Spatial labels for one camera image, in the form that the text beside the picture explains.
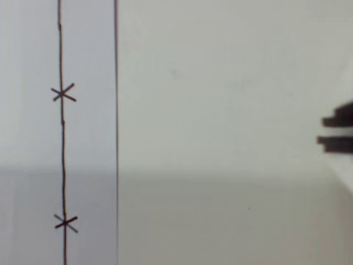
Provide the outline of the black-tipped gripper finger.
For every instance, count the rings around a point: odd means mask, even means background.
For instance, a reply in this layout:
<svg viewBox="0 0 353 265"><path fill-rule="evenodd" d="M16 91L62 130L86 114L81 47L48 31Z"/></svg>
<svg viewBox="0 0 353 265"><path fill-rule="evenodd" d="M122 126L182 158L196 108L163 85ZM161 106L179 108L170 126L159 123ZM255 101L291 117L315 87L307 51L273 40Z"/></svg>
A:
<svg viewBox="0 0 353 265"><path fill-rule="evenodd" d="M345 128L352 127L352 102L340 105L334 109L334 115L322 119L325 127Z"/></svg>

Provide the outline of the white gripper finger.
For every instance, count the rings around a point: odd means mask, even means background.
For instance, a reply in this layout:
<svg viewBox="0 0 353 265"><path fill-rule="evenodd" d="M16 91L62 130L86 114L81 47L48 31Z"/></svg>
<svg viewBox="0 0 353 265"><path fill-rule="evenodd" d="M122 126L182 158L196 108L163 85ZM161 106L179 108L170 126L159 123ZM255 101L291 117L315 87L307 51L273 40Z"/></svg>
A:
<svg viewBox="0 0 353 265"><path fill-rule="evenodd" d="M352 136L317 136L334 174L352 193Z"/></svg>

